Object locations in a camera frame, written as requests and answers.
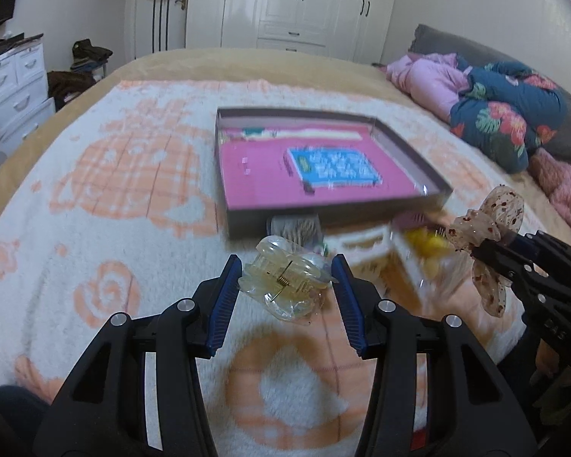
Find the sheer floral hair bow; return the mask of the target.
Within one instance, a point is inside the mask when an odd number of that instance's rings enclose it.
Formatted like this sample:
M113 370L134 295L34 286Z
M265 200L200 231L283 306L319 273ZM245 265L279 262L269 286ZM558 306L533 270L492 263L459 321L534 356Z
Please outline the sheer floral hair bow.
M485 198L479 209L469 209L455 218L445 236L456 251L471 252L484 240L501 243L509 232L518 233L524 220L524 199L512 188L500 185ZM472 282L487 314L501 318L506 311L509 281L477 258L472 259Z

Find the clear plastic hair claw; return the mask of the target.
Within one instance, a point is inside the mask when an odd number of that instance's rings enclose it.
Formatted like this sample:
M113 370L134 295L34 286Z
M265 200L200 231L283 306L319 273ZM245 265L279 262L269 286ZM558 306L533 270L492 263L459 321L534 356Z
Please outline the clear plastic hair claw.
M278 235L264 237L257 256L243 266L239 290L284 322L302 322L317 313L337 282L326 259Z

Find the white bedroom door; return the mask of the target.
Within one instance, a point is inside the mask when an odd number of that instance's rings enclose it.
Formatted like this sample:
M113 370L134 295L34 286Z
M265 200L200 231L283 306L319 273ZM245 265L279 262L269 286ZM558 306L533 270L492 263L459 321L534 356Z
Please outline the white bedroom door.
M126 62L185 47L187 0L126 0Z

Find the pink knitted blanket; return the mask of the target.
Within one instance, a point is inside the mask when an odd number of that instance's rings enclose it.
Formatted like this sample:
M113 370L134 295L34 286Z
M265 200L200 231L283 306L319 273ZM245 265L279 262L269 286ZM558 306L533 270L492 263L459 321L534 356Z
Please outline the pink knitted blanket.
M528 171L571 227L571 165L557 161L540 147L530 157Z

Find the tan bed cover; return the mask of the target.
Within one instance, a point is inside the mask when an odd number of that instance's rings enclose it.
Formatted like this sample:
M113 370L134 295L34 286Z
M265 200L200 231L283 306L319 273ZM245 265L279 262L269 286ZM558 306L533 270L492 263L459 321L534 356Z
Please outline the tan bed cover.
M448 124L413 103L369 65L267 50L175 50L134 60L99 81L51 117L0 167L0 217L27 174L56 137L121 81L136 80L265 80L274 85L310 88L386 100L416 113L416 125L428 141L438 136L469 160L478 151L448 131Z

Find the blue floral quilt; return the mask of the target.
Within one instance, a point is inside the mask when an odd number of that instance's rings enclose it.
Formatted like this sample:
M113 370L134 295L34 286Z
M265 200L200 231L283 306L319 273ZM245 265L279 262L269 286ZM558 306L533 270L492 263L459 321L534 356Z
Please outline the blue floral quilt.
M532 154L552 141L567 105L557 84L517 61L458 68L469 88L451 110L451 132L506 173L527 169Z

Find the brown shallow cardboard box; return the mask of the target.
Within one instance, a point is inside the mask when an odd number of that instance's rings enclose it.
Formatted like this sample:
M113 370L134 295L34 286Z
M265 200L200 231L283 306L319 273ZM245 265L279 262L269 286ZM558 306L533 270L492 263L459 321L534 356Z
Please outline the brown shallow cardboard box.
M350 113L224 107L215 153L232 240L266 235L274 217L329 227L438 211L453 192L388 124Z

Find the pink padded jacket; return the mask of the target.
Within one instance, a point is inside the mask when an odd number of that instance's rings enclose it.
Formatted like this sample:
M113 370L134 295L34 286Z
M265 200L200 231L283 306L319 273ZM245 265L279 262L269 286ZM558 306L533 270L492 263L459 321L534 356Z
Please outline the pink padded jacket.
M409 53L384 69L386 79L416 104L448 123L459 94L469 88L456 54Z

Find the peach white patterned blanket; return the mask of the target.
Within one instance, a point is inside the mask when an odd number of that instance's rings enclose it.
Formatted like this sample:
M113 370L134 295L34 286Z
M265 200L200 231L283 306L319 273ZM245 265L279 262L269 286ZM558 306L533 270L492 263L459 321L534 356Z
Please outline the peach white patterned blanket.
M231 255L219 208L214 128L222 107L373 117L451 185L450 217L506 174L397 91L388 99L264 80L124 81L72 122L0 217L0 386L51 401L114 313L158 314L218 275ZM305 324L240 296L223 347L201 361L203 397L223 456L351 456L374 365L349 346L333 298Z

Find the grey striped hair clip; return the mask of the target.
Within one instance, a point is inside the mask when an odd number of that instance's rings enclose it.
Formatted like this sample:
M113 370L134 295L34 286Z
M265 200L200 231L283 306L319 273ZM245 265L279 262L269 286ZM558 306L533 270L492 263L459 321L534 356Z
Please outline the grey striped hair clip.
M324 253L324 233L317 215L272 217L267 222L267 233L278 235L305 250Z

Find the white wardrobe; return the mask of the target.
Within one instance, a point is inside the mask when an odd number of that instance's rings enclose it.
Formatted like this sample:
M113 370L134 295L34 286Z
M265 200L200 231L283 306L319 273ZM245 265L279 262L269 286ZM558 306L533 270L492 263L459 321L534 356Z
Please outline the white wardrobe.
M188 0L187 48L264 48L371 65L395 0Z

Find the dark clothes pile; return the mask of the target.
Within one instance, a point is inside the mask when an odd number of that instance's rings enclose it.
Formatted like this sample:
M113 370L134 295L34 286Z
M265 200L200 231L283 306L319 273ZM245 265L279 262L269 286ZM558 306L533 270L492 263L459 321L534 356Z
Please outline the dark clothes pile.
M57 112L106 75L113 52L109 48L93 45L86 38L74 42L72 55L73 63L69 70L47 73L48 96L53 99Z

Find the white drawer cabinet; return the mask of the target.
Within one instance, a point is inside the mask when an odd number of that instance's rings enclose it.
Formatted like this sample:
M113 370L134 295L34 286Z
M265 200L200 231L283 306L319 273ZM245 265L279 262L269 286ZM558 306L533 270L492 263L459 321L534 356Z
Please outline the white drawer cabinet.
M0 151L11 156L55 114L41 35L0 55Z

